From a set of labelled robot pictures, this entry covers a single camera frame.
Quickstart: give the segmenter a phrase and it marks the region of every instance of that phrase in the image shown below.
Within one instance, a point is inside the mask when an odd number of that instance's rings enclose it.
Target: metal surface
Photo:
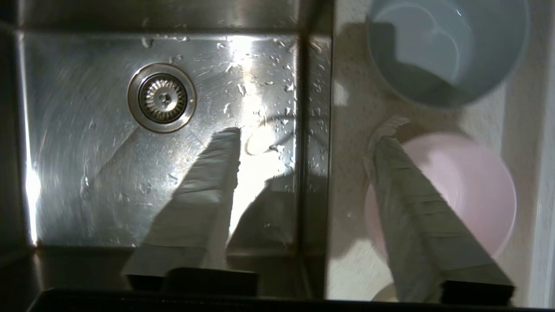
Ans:
[[[118,258],[115,250],[142,241],[212,133],[240,127],[230,266],[264,271],[264,284],[280,285],[267,295],[323,296],[332,1],[2,6],[17,16],[0,14],[2,62],[13,66],[0,68],[2,134],[17,133],[20,146],[2,142],[1,200],[12,237],[3,255],[25,249],[27,232],[30,246],[71,250],[64,263]],[[159,63],[170,69],[152,70]],[[172,110],[181,85],[148,79],[158,73],[182,84],[184,112]],[[143,83],[155,87],[141,92]],[[172,113],[160,114],[165,109]],[[186,124],[168,126],[184,117]],[[148,122],[162,128],[151,131]],[[35,264],[39,285],[67,284],[61,260],[37,259],[55,264]],[[81,282],[111,283],[114,266],[94,270]]]
[[[192,81],[178,67],[154,63],[139,69],[129,83],[129,110],[146,129],[173,132],[193,116],[196,93]]]

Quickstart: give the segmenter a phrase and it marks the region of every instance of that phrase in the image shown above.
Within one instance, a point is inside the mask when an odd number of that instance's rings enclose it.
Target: sink basin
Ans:
[[[48,288],[129,289],[119,274],[129,254],[227,127],[241,128],[243,145],[229,268],[259,273],[260,295],[323,298],[333,8],[331,0],[3,1],[6,300],[24,308]],[[132,81],[152,64],[190,83],[177,83],[188,117],[176,127],[134,107],[143,98]]]

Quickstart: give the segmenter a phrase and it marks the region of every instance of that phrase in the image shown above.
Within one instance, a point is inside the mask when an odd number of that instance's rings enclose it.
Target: sink drain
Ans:
[[[140,69],[129,84],[129,109],[143,127],[172,132],[183,127],[195,111],[196,96],[189,77],[163,63]]]

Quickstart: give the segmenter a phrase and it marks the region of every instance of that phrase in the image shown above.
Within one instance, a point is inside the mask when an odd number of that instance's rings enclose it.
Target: speckled countertop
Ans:
[[[517,286],[516,305],[550,306],[555,249],[553,2],[530,2],[529,48],[516,72],[460,110],[417,107],[384,91],[367,57],[364,20],[370,3],[336,1],[327,297],[372,300],[392,282],[366,235],[362,157],[376,126],[398,114],[430,131],[464,131],[502,156],[514,179],[518,209],[499,264]]]

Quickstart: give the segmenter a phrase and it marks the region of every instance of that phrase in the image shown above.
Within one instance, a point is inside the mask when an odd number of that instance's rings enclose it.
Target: pink bowl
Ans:
[[[517,203],[513,180],[500,157],[467,137],[446,133],[412,139],[403,149],[490,256],[499,257],[511,237]],[[387,261],[379,220],[370,185],[366,227]]]

